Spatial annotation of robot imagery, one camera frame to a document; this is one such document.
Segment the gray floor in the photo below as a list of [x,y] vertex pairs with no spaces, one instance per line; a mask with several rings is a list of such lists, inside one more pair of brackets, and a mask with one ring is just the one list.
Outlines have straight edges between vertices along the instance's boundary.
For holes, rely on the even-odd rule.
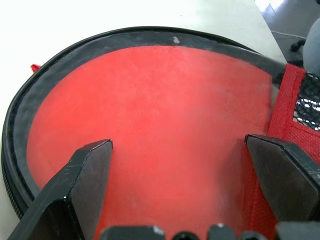
[[[307,37],[312,24],[320,18],[320,4],[316,0],[255,0],[271,31]],[[295,53],[290,46],[299,38],[274,33],[287,61],[301,60],[302,49]]]

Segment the black rubber rim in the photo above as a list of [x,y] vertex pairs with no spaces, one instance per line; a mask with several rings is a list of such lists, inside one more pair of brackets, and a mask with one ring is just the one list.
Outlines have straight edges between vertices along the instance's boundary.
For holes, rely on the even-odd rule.
[[[131,41],[129,45],[123,45],[123,43],[116,43],[112,42],[114,46],[108,46],[109,49],[107,51],[102,52],[102,54],[106,54],[109,52],[113,52],[123,48],[129,47],[137,47],[137,46],[152,46],[152,45],[163,45],[163,46],[185,46],[190,48],[197,48],[197,49],[204,49],[212,52],[217,52],[221,54],[225,54],[237,59],[241,59],[245,62],[248,62],[266,73],[272,76],[272,80],[274,83],[280,83],[282,79],[282,75],[285,71],[285,66],[282,63],[273,61],[267,57],[264,57],[249,48],[236,43],[232,40],[227,38],[193,31],[193,30],[186,30],[181,28],[172,28],[172,27],[157,27],[157,26],[148,26],[148,27],[130,27],[130,28],[123,28],[119,30],[109,31],[102,34],[98,34],[89,38],[86,38],[82,41],[79,41],[70,47],[64,49],[52,59],[50,59],[47,63],[45,63],[35,74],[33,74],[26,83],[21,87],[18,93],[13,98],[3,125],[3,132],[2,132],[2,152],[1,152],[1,167],[3,173],[3,179],[5,183],[5,188],[7,190],[8,196],[12,203],[12,206],[17,213],[18,217],[21,218],[23,214],[26,212],[34,198],[39,193],[40,189],[37,187],[36,183],[34,182],[28,167],[27,167],[27,160],[25,159],[24,165],[21,167],[20,160],[23,157],[16,156],[16,150],[14,146],[14,128],[16,123],[16,116],[18,113],[18,108],[21,107],[21,103],[23,98],[28,94],[28,91],[37,83],[38,79],[47,74],[48,69],[52,68],[53,66],[59,65],[64,57],[68,57],[68,54],[74,51],[80,51],[80,48],[85,48],[86,45],[91,43],[99,43],[99,41],[103,42],[106,40],[110,40],[112,38],[120,38],[122,35],[133,36],[136,42],[139,42],[139,35],[146,35],[150,36],[151,42],[149,44],[143,45],[142,43],[135,43],[132,44]],[[154,35],[159,36],[159,34],[166,35],[163,39],[155,38]],[[190,40],[190,37],[185,37],[185,40],[181,41],[180,44],[173,43],[173,41],[169,40],[168,37],[172,36],[190,36],[194,38]],[[201,46],[199,42],[205,42],[205,47]],[[77,68],[77,66],[70,66],[70,68],[66,72],[71,72],[73,69]],[[50,91],[55,84],[48,87]],[[25,141],[28,139],[28,133],[30,126],[22,125],[23,132],[21,133],[22,138],[25,138]]]

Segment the red circular pad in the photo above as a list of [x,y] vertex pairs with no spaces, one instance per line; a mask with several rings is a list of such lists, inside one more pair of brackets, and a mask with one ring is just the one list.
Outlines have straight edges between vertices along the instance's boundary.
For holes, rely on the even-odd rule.
[[216,223],[240,231],[243,140],[265,133],[270,86],[255,66],[206,50],[142,46],[102,55],[41,104],[29,170],[42,188],[76,149],[111,138],[96,237],[116,225],[158,225],[169,238],[188,230],[203,240]]

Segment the white surface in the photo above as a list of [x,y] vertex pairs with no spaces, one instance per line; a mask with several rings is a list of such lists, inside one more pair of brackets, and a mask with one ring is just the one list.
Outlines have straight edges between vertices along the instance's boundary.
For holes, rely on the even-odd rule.
[[[0,5],[0,125],[31,75],[69,45],[102,32],[134,26],[168,26],[232,39],[285,63],[254,0],[15,0]],[[0,240],[17,224],[0,182]]]

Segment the black mesh pocket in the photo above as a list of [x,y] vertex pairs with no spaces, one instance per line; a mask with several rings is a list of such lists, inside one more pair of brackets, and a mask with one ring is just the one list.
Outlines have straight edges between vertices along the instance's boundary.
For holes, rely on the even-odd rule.
[[293,120],[320,131],[320,80],[307,73],[301,83]]

